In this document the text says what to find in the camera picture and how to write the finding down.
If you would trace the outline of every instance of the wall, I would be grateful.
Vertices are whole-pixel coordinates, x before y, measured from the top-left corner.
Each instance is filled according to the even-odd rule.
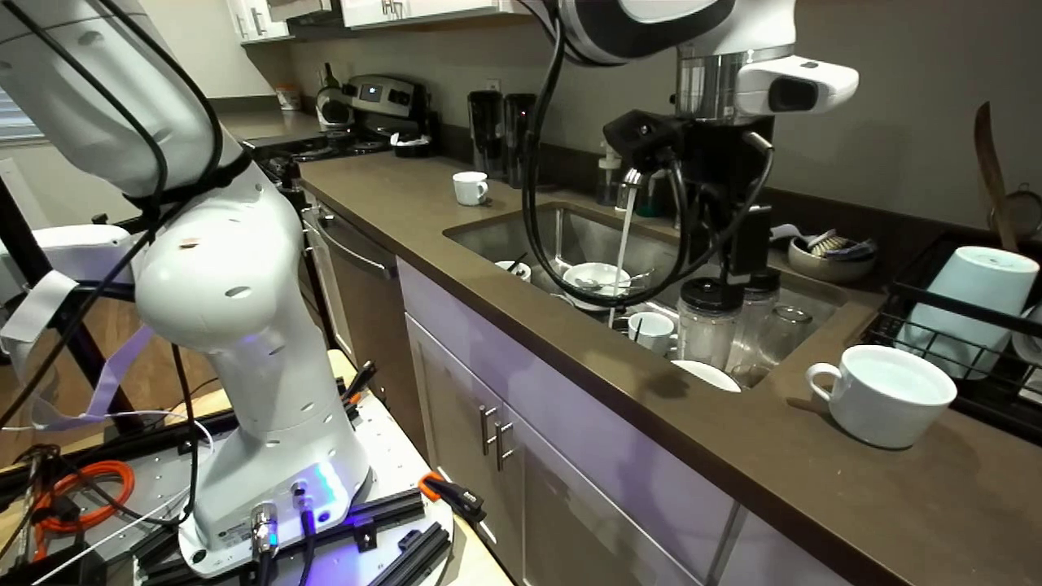
[[[802,52],[864,70],[854,104],[778,120],[773,185],[899,215],[984,223],[973,159],[973,109],[992,99],[1007,183],[1042,185],[1042,23],[1038,0],[802,0]],[[340,76],[401,70],[432,86],[451,122],[467,125],[467,91],[503,84],[533,91],[549,60],[533,23],[426,32],[366,32],[343,43],[296,43],[303,86],[322,60]],[[669,109],[673,57],[627,68],[567,68],[549,116],[549,138],[597,148],[601,125],[621,109]]]
[[[96,215],[138,215],[114,185],[75,169],[47,138],[0,143],[0,172],[12,183],[12,194],[34,227],[85,223]]]

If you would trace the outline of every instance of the countertop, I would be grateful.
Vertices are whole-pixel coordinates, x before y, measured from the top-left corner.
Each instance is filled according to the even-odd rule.
[[[303,183],[839,577],[1038,582],[1038,444],[947,410],[912,450],[882,451],[812,403],[805,367],[836,360],[874,301],[854,296],[760,386],[720,395],[451,240],[521,200],[493,183],[493,205],[458,209],[457,169],[379,153],[311,163]]]

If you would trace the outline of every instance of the coffee cup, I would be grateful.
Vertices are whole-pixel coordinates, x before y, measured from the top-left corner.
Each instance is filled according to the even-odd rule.
[[[953,401],[953,380],[938,364],[888,344],[854,344],[839,364],[817,360],[807,385],[836,426],[882,450],[912,444]]]
[[[628,337],[646,344],[655,354],[669,354],[673,348],[673,318],[662,313],[632,313],[628,318]]]
[[[454,193],[458,205],[486,205],[488,200],[488,172],[457,172]]]

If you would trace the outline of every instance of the white cup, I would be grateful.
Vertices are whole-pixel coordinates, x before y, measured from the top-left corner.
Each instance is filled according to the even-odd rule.
[[[673,348],[673,318],[662,313],[632,313],[628,318],[628,337],[646,344],[655,354],[669,354]]]
[[[486,205],[488,200],[488,175],[486,172],[457,172],[454,175],[458,205]]]
[[[807,385],[851,437],[882,450],[912,444],[953,401],[953,380],[938,364],[888,344],[854,344],[839,367],[817,360]]]
[[[1000,247],[959,247],[929,291],[1020,314],[1038,263]],[[919,301],[896,344],[912,348],[952,377],[982,380],[1000,360],[1011,329]]]

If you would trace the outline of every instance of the cabinet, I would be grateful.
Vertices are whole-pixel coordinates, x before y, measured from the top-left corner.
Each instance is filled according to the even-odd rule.
[[[411,443],[426,451],[415,360],[403,344],[407,329],[394,253],[344,215],[337,215],[315,197],[311,200],[315,205],[315,223],[311,227],[322,236],[319,247],[326,251],[326,259],[319,259],[319,272],[326,271],[326,277],[319,278],[326,289],[337,285],[326,300],[340,301],[333,313],[340,313],[348,329],[337,337],[348,340],[344,350],[354,364],[379,364],[373,386],[382,395]]]
[[[486,500],[493,552],[521,577],[521,464],[506,401],[457,360],[420,322],[407,318],[431,462]]]
[[[337,9],[337,0],[267,0],[267,14],[278,23],[287,23],[308,14],[333,14],[333,9]]]
[[[343,0],[348,30],[521,14],[515,0]]]
[[[237,43],[290,40],[290,27],[274,19],[267,0],[227,0]]]
[[[416,318],[407,329],[431,459],[486,498],[493,551],[518,582],[697,582]]]
[[[216,0],[140,0],[171,55],[206,97],[274,95],[251,55],[232,35],[234,17]]]
[[[488,406],[473,403],[458,412],[458,422],[442,422],[438,403],[457,397],[458,386],[481,386],[486,397],[493,397],[495,416],[506,416],[486,422],[493,437],[473,437],[499,443],[495,426],[511,422],[508,433],[503,433],[508,440],[503,450],[508,450],[511,459],[526,459],[521,565],[531,586],[540,586],[544,578],[614,582],[607,577],[591,577],[601,565],[627,578],[641,577],[639,582],[684,582],[686,577],[722,577],[725,582],[748,578],[748,586],[778,582],[773,577],[836,582],[824,564],[769,524],[748,519],[734,530],[735,500],[725,492],[673,459],[653,437],[576,386],[446,285],[411,263],[397,263],[397,272],[415,358],[416,364],[423,358],[416,377],[432,462],[454,462],[467,451],[467,444],[442,440],[442,433],[458,426],[477,429],[481,422],[478,406]],[[423,385],[438,367],[457,367],[458,380],[473,380]],[[488,476],[486,459],[458,454],[457,464],[468,468],[467,477],[477,477]]]

